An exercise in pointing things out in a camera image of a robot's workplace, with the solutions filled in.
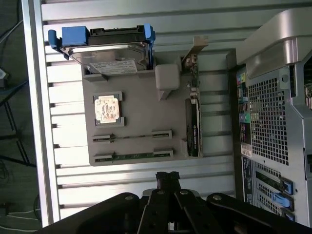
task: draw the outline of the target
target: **ventilation grille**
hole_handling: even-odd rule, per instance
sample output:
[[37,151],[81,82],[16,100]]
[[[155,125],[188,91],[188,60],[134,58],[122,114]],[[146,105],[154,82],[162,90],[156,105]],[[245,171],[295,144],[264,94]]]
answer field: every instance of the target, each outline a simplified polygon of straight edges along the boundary
[[253,153],[288,166],[284,91],[277,78],[248,88]]
[[277,206],[275,206],[272,202],[270,202],[269,200],[267,200],[264,196],[262,195],[258,195],[258,199],[259,201],[265,205],[266,207],[268,207],[271,211],[273,211],[275,214],[277,215],[281,215],[280,210]]
[[276,171],[276,170],[274,170],[274,169],[272,169],[272,168],[270,168],[270,167],[264,166],[264,165],[262,165],[262,164],[260,164],[260,163],[257,163],[257,162],[255,163],[255,166],[256,166],[257,168],[259,168],[259,169],[261,169],[261,170],[267,172],[267,173],[270,173],[270,174],[273,175],[273,176],[281,177],[281,173],[280,173],[280,172],[278,172],[278,171]]

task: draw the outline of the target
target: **slotted metal panel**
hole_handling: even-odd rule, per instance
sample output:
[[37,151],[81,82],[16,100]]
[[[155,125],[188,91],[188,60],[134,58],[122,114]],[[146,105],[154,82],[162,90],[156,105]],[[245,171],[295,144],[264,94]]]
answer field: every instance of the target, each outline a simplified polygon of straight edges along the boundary
[[[225,56],[277,13],[310,0],[23,0],[43,226],[121,192],[156,186],[157,171],[179,171],[181,185],[201,196],[234,194]],[[209,37],[199,55],[204,158],[90,167],[81,69],[48,46],[64,26],[124,28],[150,23],[158,63],[174,62],[196,35]]]
[[248,88],[253,152],[288,166],[285,96],[277,78]]

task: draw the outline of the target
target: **blue latch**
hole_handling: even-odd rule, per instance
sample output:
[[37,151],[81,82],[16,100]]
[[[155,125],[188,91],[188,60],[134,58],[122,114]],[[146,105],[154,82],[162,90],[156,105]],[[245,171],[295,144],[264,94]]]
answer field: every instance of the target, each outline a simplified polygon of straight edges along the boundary
[[85,26],[63,27],[63,46],[87,45],[89,31]]
[[272,193],[272,200],[279,203],[283,207],[290,207],[291,202],[288,198],[284,197],[281,193]]
[[153,27],[149,23],[144,24],[144,32],[145,32],[145,39],[149,40],[149,45],[150,45],[150,62],[151,65],[153,65],[153,45],[154,41],[156,39],[156,34],[155,31],[153,30]]

